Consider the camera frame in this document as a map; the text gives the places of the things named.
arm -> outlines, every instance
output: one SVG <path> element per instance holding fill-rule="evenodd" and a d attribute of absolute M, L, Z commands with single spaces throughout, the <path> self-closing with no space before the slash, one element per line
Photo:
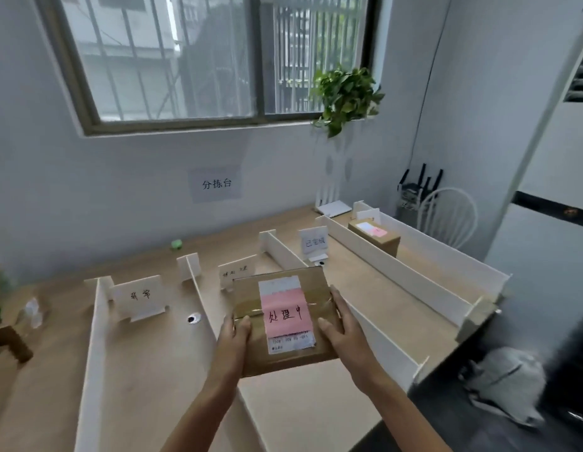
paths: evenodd
<path fill-rule="evenodd" d="M 344 334 L 322 318 L 319 328 L 331 341 L 357 388 L 371 399 L 402 452 L 451 452 L 401 387 L 381 367 L 340 292 L 332 286 L 331 293 L 340 311 Z"/>
<path fill-rule="evenodd" d="M 210 448 L 220 422 L 235 399 L 250 329 L 249 317 L 244 317 L 237 329 L 232 315 L 225 317 L 204 387 L 170 433 L 161 452 L 207 452 Z"/>

forearm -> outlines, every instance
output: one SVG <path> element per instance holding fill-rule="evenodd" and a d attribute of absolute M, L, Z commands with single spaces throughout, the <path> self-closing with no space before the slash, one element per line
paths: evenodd
<path fill-rule="evenodd" d="M 452 452 L 390 377 L 378 376 L 366 393 L 402 452 Z"/>
<path fill-rule="evenodd" d="M 231 406 L 234 390 L 204 387 L 183 414 L 161 452 L 207 452 Z"/>

floor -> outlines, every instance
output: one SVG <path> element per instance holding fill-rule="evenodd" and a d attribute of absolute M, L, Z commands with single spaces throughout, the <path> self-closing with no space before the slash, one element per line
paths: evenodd
<path fill-rule="evenodd" d="M 411 392 L 411 399 L 454 452 L 583 452 L 583 432 L 553 417 L 543 407 L 545 425 L 521 428 L 510 420 L 473 407 L 457 373 L 482 351 L 478 336 L 466 342 Z M 352 452 L 400 452 L 383 423 L 378 424 Z"/>

package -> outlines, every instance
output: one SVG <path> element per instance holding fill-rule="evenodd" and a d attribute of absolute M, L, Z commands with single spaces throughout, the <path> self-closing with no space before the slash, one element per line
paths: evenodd
<path fill-rule="evenodd" d="M 387 254 L 396 257 L 398 245 L 401 242 L 398 233 L 383 228 L 373 219 L 351 220 L 348 223 L 348 228 Z"/>
<path fill-rule="evenodd" d="M 337 358 L 317 322 L 322 317 L 343 331 L 321 266 L 235 279 L 233 289 L 234 322 L 252 322 L 243 377 Z"/>

window frame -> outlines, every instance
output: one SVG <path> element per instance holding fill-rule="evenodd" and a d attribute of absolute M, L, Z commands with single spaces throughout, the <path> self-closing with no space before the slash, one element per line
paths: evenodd
<path fill-rule="evenodd" d="M 374 52 L 377 13 L 381 0 L 367 0 L 361 67 L 371 68 Z M 36 0 L 42 23 L 69 91 L 74 111 L 85 136 L 136 134 L 190 129 L 218 129 L 271 125 L 281 122 L 313 121 L 320 112 L 266 114 L 264 111 L 264 80 L 262 67 L 262 36 L 260 25 L 260 1 L 250 0 L 249 37 L 250 73 L 254 78 L 256 114 L 250 117 L 223 117 L 205 119 L 169 119 L 151 121 L 102 121 L 92 97 L 90 85 L 84 73 L 82 59 L 67 22 L 61 0 Z"/>

